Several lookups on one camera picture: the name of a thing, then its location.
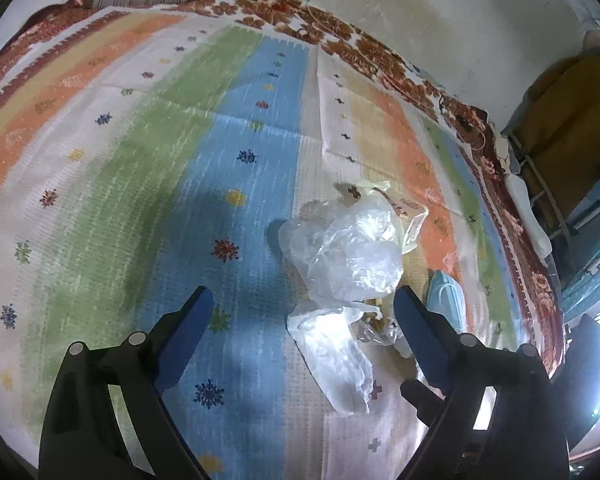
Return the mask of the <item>light blue face mask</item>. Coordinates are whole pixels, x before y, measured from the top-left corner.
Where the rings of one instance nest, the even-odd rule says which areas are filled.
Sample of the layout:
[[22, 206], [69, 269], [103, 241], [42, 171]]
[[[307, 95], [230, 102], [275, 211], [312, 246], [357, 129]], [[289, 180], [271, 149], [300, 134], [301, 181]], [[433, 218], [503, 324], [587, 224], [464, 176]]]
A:
[[427, 292], [426, 308], [443, 315], [457, 333], [468, 329], [465, 295], [457, 280], [437, 270], [432, 274]]

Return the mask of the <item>yellowish clear plastic wrapper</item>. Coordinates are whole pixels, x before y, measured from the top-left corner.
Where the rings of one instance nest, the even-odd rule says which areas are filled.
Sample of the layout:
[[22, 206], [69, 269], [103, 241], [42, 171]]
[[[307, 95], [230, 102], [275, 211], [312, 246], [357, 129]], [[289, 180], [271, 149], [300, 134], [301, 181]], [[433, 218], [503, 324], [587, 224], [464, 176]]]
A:
[[391, 182], [361, 180], [358, 182], [336, 182], [334, 188], [347, 196], [346, 203], [358, 202], [363, 196], [381, 197], [393, 210], [396, 220], [396, 244], [401, 247], [403, 255], [416, 249], [422, 227], [429, 214], [427, 206], [406, 196], [401, 185], [394, 188]]

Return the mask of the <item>clear plastic bag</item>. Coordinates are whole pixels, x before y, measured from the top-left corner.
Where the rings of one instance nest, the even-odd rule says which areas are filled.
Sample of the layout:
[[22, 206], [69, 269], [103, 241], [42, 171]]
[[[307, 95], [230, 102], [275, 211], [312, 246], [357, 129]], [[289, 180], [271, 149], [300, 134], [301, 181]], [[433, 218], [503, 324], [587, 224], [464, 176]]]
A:
[[375, 299], [391, 295], [403, 275], [403, 230], [388, 200], [366, 194], [346, 206], [312, 203], [283, 223], [280, 250], [301, 278], [287, 330], [332, 408], [341, 415], [370, 410], [373, 365], [350, 325], [381, 315]]

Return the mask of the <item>colourful striped bed mat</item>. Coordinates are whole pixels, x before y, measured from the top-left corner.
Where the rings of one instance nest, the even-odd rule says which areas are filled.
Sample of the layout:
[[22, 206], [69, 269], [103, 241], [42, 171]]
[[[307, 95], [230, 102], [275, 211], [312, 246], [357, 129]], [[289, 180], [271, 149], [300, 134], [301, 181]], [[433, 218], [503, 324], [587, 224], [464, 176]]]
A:
[[45, 405], [69, 344], [118, 344], [148, 330], [198, 286], [211, 325], [164, 396], [185, 441], [219, 479], [394, 476], [422, 425], [399, 385], [414, 365], [357, 341], [373, 365], [370, 410], [338, 414], [287, 330], [301, 278], [278, 244], [284, 222], [342, 196], [302, 204], [288, 180], [304, 135], [321, 127], [320, 95], [291, 49], [288, 130], [261, 141], [238, 126], [274, 40], [239, 40], [183, 56], [112, 127], [114, 154], [69, 186], [56, 210], [0, 220], [0, 435], [38, 459]]

